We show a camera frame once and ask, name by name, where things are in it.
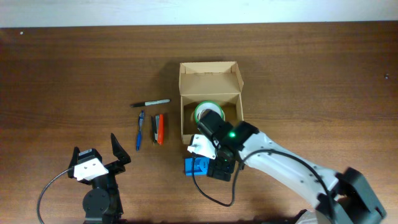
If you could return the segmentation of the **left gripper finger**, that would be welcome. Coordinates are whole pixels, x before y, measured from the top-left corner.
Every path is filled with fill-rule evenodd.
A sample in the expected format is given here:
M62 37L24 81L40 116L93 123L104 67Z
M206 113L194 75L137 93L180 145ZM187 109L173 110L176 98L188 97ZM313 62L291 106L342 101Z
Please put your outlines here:
M131 162L131 157L129 154L123 149L123 147L118 142L116 136L111 133L111 145L113 150L113 155L118 158L118 161L122 164L128 164Z
M79 153L80 153L79 148L78 147L74 147L72 158L71 158L70 164L68 166L70 169L78 164Z

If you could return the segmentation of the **blue plastic case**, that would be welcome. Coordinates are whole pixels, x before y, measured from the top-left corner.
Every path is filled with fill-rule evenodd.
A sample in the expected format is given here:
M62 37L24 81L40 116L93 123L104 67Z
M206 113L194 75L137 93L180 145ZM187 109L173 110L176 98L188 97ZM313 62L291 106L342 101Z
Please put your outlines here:
M185 159L185 175L206 175L208 172L208 166L210 159L207 157L196 157L194 164L192 164L193 158L189 157Z

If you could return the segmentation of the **white masking tape roll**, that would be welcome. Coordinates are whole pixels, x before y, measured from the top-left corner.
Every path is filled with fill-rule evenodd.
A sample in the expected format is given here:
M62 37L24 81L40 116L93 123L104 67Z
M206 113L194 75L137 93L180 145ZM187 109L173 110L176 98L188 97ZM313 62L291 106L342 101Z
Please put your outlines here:
M192 111L190 119L191 119L192 122L195 122L195 123L198 122L198 112L197 112L197 110L193 110Z

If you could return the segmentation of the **green tape roll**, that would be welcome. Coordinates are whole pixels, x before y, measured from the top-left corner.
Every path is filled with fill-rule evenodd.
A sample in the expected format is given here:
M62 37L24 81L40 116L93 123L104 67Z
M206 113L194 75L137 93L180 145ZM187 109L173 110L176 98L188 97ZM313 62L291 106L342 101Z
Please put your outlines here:
M214 101L202 101L194 110L194 118L195 122L199 122L204 112L207 110L212 110L218 113L223 120L225 120L224 111L222 110L221 106Z

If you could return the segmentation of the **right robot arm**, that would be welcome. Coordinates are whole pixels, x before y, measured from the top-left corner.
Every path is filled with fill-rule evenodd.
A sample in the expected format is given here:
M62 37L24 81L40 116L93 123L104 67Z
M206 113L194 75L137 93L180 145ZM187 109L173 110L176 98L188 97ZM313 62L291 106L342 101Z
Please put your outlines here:
M205 150L228 162L239 162L278 180L312 207L297 223L380 223L387 212L369 182L358 170L343 173L319 166L290 152L257 127L241 121L236 126L217 112L202 111L198 130Z

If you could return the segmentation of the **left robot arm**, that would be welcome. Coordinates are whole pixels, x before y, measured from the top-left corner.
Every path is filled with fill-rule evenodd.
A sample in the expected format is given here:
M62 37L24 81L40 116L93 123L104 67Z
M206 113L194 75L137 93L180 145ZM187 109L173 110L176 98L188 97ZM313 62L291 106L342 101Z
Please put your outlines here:
M78 147L73 150L68 166L68 177L92 187L82 202L85 223L124 221L116 176L126 171L125 165L131 162L131 158L114 134L111 134L111 145L113 155L117 159L106 165L102 163L102 157L95 148L83 152Z

